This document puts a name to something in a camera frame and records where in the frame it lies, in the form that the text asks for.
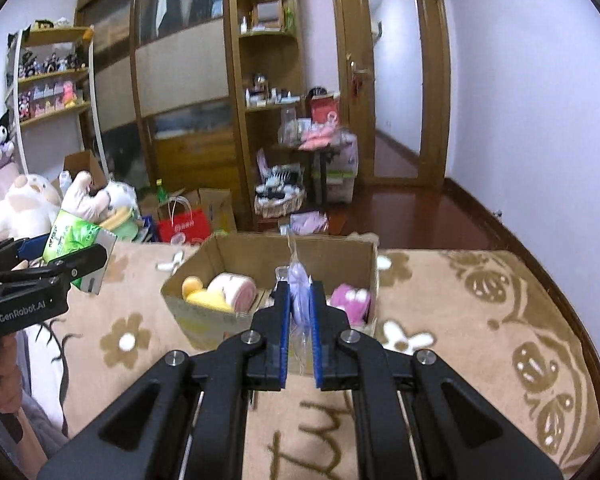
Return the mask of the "person's left hand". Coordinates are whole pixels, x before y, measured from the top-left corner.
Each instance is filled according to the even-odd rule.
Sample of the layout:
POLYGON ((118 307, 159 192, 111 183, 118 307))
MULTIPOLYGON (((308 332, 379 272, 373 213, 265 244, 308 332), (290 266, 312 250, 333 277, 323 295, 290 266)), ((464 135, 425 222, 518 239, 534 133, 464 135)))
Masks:
POLYGON ((14 334, 1 338, 0 412, 16 414, 22 402, 22 376, 17 364, 18 344, 14 334))

